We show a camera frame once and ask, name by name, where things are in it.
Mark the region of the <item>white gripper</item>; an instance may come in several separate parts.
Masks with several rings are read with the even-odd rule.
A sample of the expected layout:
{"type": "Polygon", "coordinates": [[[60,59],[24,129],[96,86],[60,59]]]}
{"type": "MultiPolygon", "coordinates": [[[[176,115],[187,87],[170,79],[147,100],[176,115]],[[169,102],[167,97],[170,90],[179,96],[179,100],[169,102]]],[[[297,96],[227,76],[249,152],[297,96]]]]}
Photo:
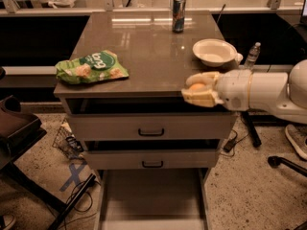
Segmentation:
{"type": "Polygon", "coordinates": [[[231,70],[224,74],[217,71],[198,73],[190,76],[185,83],[187,85],[215,84],[215,91],[212,89],[202,91],[183,89],[181,94],[184,101],[189,104],[202,107],[214,107],[221,104],[231,111],[246,111],[248,110],[251,79],[250,70],[231,70]]]}

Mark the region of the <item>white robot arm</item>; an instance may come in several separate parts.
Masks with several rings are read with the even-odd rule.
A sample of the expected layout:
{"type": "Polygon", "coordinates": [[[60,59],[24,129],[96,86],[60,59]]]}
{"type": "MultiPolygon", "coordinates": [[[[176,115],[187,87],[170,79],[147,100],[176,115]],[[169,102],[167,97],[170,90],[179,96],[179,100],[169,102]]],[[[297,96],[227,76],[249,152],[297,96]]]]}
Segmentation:
{"type": "Polygon", "coordinates": [[[290,122],[307,124],[306,61],[290,73],[235,69],[226,73],[203,72],[190,76],[181,90],[189,104],[231,111],[258,109],[290,122]]]}

